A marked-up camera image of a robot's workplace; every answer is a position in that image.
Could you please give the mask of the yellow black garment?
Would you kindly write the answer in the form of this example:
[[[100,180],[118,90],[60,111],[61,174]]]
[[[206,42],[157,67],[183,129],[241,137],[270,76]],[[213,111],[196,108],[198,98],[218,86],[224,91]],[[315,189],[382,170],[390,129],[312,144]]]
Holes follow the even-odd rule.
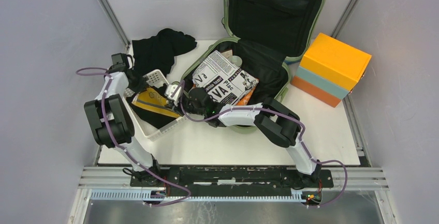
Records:
[[[134,106],[152,113],[172,118],[180,117],[166,107],[167,99],[153,87],[148,87],[144,92],[137,93],[131,102]]]

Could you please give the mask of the white plastic basket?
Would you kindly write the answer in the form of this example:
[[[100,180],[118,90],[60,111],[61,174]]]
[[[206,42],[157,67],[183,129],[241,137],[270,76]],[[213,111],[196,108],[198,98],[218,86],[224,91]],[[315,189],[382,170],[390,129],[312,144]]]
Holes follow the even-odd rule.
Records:
[[[160,70],[155,69],[144,77],[148,86],[146,91],[139,94],[127,88],[124,98],[135,126],[135,137],[155,141],[186,118],[166,109],[167,99],[162,94],[169,82]]]

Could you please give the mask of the black white newspaper-print garment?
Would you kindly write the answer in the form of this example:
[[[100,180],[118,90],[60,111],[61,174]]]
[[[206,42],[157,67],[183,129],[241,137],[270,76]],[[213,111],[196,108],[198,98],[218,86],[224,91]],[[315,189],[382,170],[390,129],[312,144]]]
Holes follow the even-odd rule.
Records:
[[[209,54],[192,73],[194,87],[206,88],[226,86],[235,94],[244,95],[256,88],[259,80],[240,67],[234,65],[219,51]]]

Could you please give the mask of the orange white garment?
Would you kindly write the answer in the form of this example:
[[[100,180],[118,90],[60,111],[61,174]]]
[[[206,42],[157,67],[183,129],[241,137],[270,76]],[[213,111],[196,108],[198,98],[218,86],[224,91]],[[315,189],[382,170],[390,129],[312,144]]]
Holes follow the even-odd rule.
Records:
[[[215,86],[209,91],[207,91],[207,87],[194,87],[189,91],[189,99],[197,107],[212,107],[219,103],[244,106],[248,104],[253,92],[254,88],[241,95],[240,93],[235,94],[226,86]]]

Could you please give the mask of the green hard-shell suitcase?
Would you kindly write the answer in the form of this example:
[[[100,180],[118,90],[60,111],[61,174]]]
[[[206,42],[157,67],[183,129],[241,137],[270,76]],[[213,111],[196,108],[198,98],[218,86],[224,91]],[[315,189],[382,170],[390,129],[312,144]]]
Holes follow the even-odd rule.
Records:
[[[183,74],[184,94],[192,75],[214,51],[232,51],[242,69],[258,79],[249,104],[282,101],[292,75],[288,64],[302,59],[326,0],[223,0],[227,37],[211,45]]]

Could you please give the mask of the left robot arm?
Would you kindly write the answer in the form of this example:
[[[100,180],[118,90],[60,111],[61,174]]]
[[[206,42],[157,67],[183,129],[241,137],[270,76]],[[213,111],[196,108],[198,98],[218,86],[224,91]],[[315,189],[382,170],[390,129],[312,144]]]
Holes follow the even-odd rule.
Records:
[[[98,96],[84,104],[85,114],[98,145],[119,152],[132,168],[123,172],[140,183],[157,186],[163,173],[154,156],[147,152],[135,138],[133,120],[124,103],[124,92],[130,88],[135,93],[144,92],[147,79],[133,70],[134,58],[129,54],[112,55],[112,65],[96,68],[96,76],[104,76],[105,83]]]

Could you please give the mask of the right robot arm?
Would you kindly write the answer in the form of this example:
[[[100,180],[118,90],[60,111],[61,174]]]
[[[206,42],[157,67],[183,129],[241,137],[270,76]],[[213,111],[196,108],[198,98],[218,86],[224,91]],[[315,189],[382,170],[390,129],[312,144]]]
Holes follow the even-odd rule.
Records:
[[[203,88],[193,88],[188,94],[182,85],[166,88],[168,108],[189,117],[200,115],[200,122],[212,127],[256,127],[274,145],[285,148],[299,172],[299,181],[306,187],[314,186],[320,179],[321,165],[303,142],[305,125],[293,111],[274,98],[263,102],[237,106],[216,102]]]

